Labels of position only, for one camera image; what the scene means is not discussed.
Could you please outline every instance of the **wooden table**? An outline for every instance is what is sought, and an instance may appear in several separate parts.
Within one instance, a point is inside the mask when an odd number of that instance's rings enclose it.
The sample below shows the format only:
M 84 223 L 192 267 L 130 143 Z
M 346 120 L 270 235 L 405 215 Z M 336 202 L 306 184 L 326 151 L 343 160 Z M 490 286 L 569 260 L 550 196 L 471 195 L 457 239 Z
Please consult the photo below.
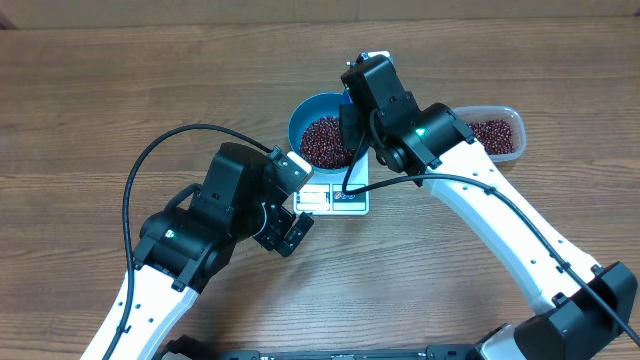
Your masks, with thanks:
M 0 32 L 0 358 L 83 352 L 125 271 L 126 175 L 156 136 L 209 122 L 286 146 L 293 109 L 339 91 L 344 62 L 365 49 L 393 53 L 422 107 L 519 110 L 527 150 L 500 169 L 576 245 L 640 276 L 639 34 L 634 18 Z M 136 179 L 132 232 L 229 140 L 161 145 Z M 392 176 L 372 166 L 371 180 Z M 403 184 L 373 192 L 366 217 L 317 218 L 291 258 L 242 242 L 168 338 L 417 348 L 530 316 L 469 228 Z M 621 336 L 600 358 L 638 356 Z

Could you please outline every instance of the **white robotic arm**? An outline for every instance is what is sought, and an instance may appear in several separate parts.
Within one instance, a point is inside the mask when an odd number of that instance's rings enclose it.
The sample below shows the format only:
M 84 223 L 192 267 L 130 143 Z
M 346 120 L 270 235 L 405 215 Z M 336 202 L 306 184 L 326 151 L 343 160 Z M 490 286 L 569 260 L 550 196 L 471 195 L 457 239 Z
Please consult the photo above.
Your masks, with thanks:
M 555 250 L 586 283 L 594 278 L 591 270 L 598 262 L 560 235 L 502 176 L 484 151 L 482 144 L 460 142 L 440 156 L 442 165 L 433 174 L 472 178 L 494 186 L 513 201 L 535 224 Z M 426 180 L 432 195 L 453 209 L 514 278 L 531 309 L 538 315 L 554 309 L 558 293 L 570 297 L 580 287 L 549 255 L 531 230 L 495 196 L 480 188 L 452 180 Z
M 100 326 L 95 337 L 80 358 L 81 360 L 102 359 L 113 334 L 122 318 L 127 298 L 127 276 L 116 301 Z M 135 270 L 135 290 L 133 309 L 129 315 L 125 333 L 120 337 L 112 359 L 151 359 L 169 330 L 187 312 L 198 298 L 198 293 L 186 287 L 178 292 L 171 288 L 174 278 L 144 265 Z

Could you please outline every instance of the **black cable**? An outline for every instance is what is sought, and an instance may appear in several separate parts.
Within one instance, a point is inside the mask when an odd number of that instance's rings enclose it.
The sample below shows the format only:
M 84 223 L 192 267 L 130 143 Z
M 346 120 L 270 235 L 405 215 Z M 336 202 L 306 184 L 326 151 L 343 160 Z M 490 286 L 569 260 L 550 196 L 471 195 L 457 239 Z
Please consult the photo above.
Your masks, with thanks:
M 549 241 L 547 241 L 544 235 L 542 235 L 540 230 L 538 230 L 538 228 L 533 224 L 531 219 L 529 219 L 529 217 L 527 217 L 527 215 L 524 212 L 522 212 L 522 210 L 520 210 L 520 208 L 518 208 L 518 206 L 513 201 L 511 201 L 506 195 L 498 191 L 498 189 L 496 189 L 495 187 L 487 185 L 478 180 L 466 178 L 464 176 L 450 175 L 450 174 L 424 174 L 424 175 L 414 175 L 414 176 L 401 176 L 395 179 L 389 179 L 389 180 L 377 182 L 375 184 L 371 184 L 368 186 L 363 186 L 355 190 L 346 191 L 346 184 L 348 182 L 349 176 L 351 175 L 350 170 L 352 170 L 352 166 L 349 166 L 349 169 L 347 170 L 347 176 L 345 176 L 345 180 L 342 183 L 342 192 L 345 195 L 361 194 L 367 191 L 380 189 L 385 186 L 394 185 L 394 184 L 407 182 L 407 181 L 415 181 L 415 180 L 457 181 L 457 182 L 479 187 L 487 195 L 494 195 L 495 197 L 500 199 L 500 201 L 502 201 L 505 205 L 507 205 L 507 207 L 509 207 L 522 220 L 522 222 L 524 222 L 524 224 L 529 228 L 529 230 L 531 230 L 531 232 L 535 235 L 535 237 L 538 238 L 540 243 L 542 243 L 542 246 L 544 246 L 545 249 L 549 251 L 549 254 L 551 255 L 551 257 L 553 257 L 558 262 L 560 267 L 564 269 L 564 271 L 567 272 L 567 274 L 573 279 L 573 281 L 575 281 L 582 289 L 584 289 L 584 291 L 598 304 L 598 306 L 600 306 L 600 308 L 602 308 L 602 310 L 604 310 L 620 326 L 620 328 L 622 328 L 622 330 L 625 333 L 627 333 L 627 335 L 629 335 L 631 340 L 633 340 L 633 342 L 635 342 L 636 345 L 640 347 L 640 337 L 638 336 L 638 334 L 636 334 L 636 332 L 633 331 L 633 329 L 631 329 L 631 327 L 618 316 L 618 314 L 609 306 L 609 304 L 606 303 L 606 301 L 604 301 L 600 297 L 600 295 L 598 295 L 595 291 L 593 291 L 593 289 L 591 289 L 591 287 L 589 287 L 589 285 L 586 282 L 584 282 L 584 280 L 582 280 L 580 276 L 578 276 L 578 274 L 575 273 L 575 271 L 573 271 L 573 269 L 571 268 L 571 264 L 565 261 L 562 258 L 562 256 L 560 256 L 560 254 L 553 248 L 553 246 L 551 246 Z
M 350 192 L 347 191 L 347 183 L 349 182 L 349 178 L 351 177 L 351 172 L 353 171 L 353 168 L 356 166 L 356 162 L 358 161 L 358 155 L 360 155 L 360 151 L 362 150 L 362 144 L 364 144 L 365 135 L 366 133 L 363 132 L 362 137 L 360 138 L 360 143 L 358 143 L 358 148 L 355 154 L 353 155 L 353 159 L 351 159 L 351 164 L 349 164 L 349 167 L 347 168 L 347 173 L 344 176 L 344 180 L 342 180 L 342 193 L 345 195 L 355 195 L 355 193 L 351 194 Z
M 200 191 L 200 184 L 191 184 L 187 186 L 186 188 L 180 190 L 180 192 L 177 193 L 174 197 L 172 197 L 171 200 L 167 202 L 167 205 L 165 205 L 164 209 L 170 210 L 178 207 L 180 203 L 185 201 L 189 196 L 191 196 L 191 194 L 195 193 L 196 191 Z
M 378 111 L 376 109 L 373 109 L 369 113 L 369 130 L 371 130 L 371 137 L 373 138 L 373 141 L 375 141 L 376 145 L 378 145 L 381 149 L 384 149 L 385 146 L 382 143 L 382 140 L 380 140 L 380 136 L 378 136 L 378 131 L 376 130 L 376 122 L 374 117 L 377 112 Z
M 158 144 L 160 144 L 161 142 L 163 142 L 167 138 L 170 138 L 173 135 L 179 134 L 187 130 L 196 130 L 196 129 L 220 131 L 222 133 L 235 136 L 238 139 L 244 140 L 266 153 L 270 153 L 272 151 L 268 147 L 262 145 L 261 143 L 253 140 L 248 136 L 242 135 L 238 132 L 229 130 L 227 128 L 223 128 L 221 126 L 216 126 L 211 124 L 185 125 L 185 126 L 181 126 L 179 128 L 173 129 L 171 131 L 167 131 L 166 133 L 160 135 L 157 139 L 155 139 L 151 144 L 149 144 L 149 146 L 147 146 L 146 149 L 144 149 L 142 154 L 140 154 L 140 156 L 138 157 L 138 160 L 136 160 L 136 163 L 133 165 L 133 168 L 131 168 L 131 172 L 129 173 L 129 177 L 127 178 L 127 184 L 125 185 L 125 188 L 124 188 L 124 196 L 122 198 L 122 229 L 124 231 L 124 251 L 127 257 L 127 273 L 128 273 L 127 300 L 125 302 L 124 312 L 122 313 L 122 319 L 120 320 L 120 324 L 118 324 L 118 327 L 116 328 L 116 334 L 113 336 L 113 339 L 111 340 L 111 344 L 109 344 L 109 348 L 107 348 L 107 351 L 102 357 L 102 360 L 109 360 L 109 358 L 111 357 L 111 354 L 113 354 L 113 351 L 118 345 L 118 341 L 120 340 L 120 337 L 122 336 L 122 333 L 125 330 L 127 320 L 129 320 L 129 314 L 131 313 L 131 305 L 133 304 L 134 269 L 133 269 L 133 251 L 131 250 L 131 232 L 129 231 L 129 197 L 131 196 L 131 187 L 133 186 L 133 179 L 136 177 L 136 173 L 138 172 L 138 169 L 140 168 L 140 165 L 142 165 L 142 162 L 144 161 L 144 159 L 149 155 L 151 150 L 153 150 L 156 146 L 158 146 Z

